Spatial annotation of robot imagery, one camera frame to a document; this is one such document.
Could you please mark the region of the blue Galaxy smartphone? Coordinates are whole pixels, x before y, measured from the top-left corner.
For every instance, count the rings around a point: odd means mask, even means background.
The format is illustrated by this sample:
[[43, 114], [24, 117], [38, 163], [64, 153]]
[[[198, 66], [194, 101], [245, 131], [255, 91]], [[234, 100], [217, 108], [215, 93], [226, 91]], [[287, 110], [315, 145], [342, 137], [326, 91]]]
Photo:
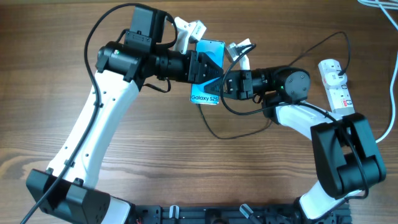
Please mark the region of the blue Galaxy smartphone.
[[[201, 39], [196, 43], [195, 50], [197, 52], [206, 53], [207, 56], [209, 56], [218, 66], [223, 67], [224, 47], [225, 43], [222, 41]], [[214, 95], [206, 93], [205, 86], [217, 81], [218, 79], [219, 77], [199, 85], [192, 84], [190, 101], [194, 104], [217, 105], [219, 102], [219, 96], [217, 94]]]

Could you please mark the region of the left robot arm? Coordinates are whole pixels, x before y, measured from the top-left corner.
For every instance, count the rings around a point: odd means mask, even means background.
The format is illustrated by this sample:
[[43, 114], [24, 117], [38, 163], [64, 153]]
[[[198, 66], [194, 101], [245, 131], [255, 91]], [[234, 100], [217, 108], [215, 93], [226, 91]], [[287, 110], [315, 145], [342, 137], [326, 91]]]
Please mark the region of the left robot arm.
[[71, 223], [140, 223], [134, 204], [96, 189], [105, 152], [127, 109], [149, 77], [202, 84], [222, 74], [209, 56], [188, 45], [206, 31], [168, 12], [134, 4], [131, 25], [100, 48], [88, 67], [90, 95], [64, 146], [26, 186], [40, 210]]

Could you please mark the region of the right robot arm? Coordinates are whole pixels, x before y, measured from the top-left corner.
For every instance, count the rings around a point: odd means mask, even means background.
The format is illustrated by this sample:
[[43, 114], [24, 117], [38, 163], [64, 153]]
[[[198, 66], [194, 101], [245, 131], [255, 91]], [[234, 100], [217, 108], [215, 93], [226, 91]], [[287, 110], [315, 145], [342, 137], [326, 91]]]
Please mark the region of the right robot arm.
[[386, 178], [386, 167], [365, 116], [340, 115], [306, 103], [310, 75], [294, 67], [234, 70], [204, 87], [205, 93], [234, 100], [260, 97], [266, 118], [292, 128], [312, 142], [316, 184], [297, 198], [292, 223], [341, 220], [337, 213], [352, 199], [365, 199]]

